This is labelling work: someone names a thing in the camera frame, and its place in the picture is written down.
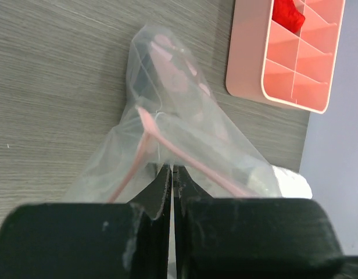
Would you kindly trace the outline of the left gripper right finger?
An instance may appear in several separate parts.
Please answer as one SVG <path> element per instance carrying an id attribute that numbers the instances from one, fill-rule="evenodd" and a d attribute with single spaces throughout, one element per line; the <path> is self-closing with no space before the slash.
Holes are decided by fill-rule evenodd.
<path id="1" fill-rule="evenodd" d="M 187 203 L 191 200 L 212 199 L 213 197 L 192 179 L 184 166 L 176 165 L 173 167 L 173 194 L 176 273 L 177 278 L 182 278 L 183 263 L 187 251 L 187 225 L 185 224 Z"/>

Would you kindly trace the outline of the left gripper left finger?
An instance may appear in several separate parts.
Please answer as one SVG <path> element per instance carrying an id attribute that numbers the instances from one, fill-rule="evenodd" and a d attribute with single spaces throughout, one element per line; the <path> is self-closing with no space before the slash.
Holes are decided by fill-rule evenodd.
<path id="1" fill-rule="evenodd" d="M 156 178 L 131 203 L 144 209 L 136 239 L 131 278 L 167 278 L 171 212 L 171 168 L 163 165 Z"/>

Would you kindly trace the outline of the clear zip top bag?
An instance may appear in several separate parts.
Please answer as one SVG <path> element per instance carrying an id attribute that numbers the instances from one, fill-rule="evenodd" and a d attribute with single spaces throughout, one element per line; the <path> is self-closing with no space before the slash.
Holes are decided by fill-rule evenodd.
<path id="1" fill-rule="evenodd" d="M 214 198 L 280 198 L 273 167 L 219 107 L 191 51 L 162 26 L 131 41 L 127 103 L 66 202 L 127 202 L 164 165 Z"/>

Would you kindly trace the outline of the grey fake fish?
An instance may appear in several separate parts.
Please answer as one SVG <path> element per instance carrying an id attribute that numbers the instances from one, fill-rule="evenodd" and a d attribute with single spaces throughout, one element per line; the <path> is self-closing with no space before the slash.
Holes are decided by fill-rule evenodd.
<path id="1" fill-rule="evenodd" d="M 278 197 L 272 166 L 239 131 L 216 124 L 210 131 L 176 125 L 165 137 L 185 164 L 216 183 L 200 183 L 215 196 Z"/>

